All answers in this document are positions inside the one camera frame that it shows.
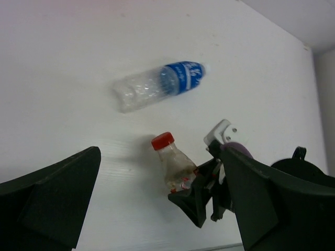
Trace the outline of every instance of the water bottle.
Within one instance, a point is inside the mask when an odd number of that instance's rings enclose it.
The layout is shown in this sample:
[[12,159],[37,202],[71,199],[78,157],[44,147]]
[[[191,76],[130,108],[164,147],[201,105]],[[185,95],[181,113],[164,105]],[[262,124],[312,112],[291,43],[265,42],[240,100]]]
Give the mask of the water bottle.
[[197,166],[180,151],[170,132],[163,133],[151,141],[162,163],[164,181],[170,192],[191,188],[198,171]]
[[120,110],[130,112],[197,87],[209,67],[196,62],[177,62],[128,76],[114,85]]

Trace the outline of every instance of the blue label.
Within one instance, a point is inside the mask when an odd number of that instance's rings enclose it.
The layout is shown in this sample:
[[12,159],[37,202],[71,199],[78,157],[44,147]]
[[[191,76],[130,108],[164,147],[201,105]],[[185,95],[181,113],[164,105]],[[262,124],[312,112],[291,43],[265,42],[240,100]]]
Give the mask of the blue label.
[[205,75],[203,66],[199,63],[183,61],[173,64],[168,64],[166,67],[171,68],[179,79],[179,92],[184,93],[197,87],[200,84],[201,78]]

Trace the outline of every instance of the plastic bottle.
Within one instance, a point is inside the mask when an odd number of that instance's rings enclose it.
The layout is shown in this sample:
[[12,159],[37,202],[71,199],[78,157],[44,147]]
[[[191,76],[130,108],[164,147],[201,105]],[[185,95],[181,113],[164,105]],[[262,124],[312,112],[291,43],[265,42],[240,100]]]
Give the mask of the plastic bottle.
[[197,166],[174,144],[170,132],[163,133],[151,141],[158,152],[164,172],[164,181],[171,192],[190,189],[196,178]]
[[197,87],[209,67],[183,61],[128,76],[114,85],[122,112],[130,112]]

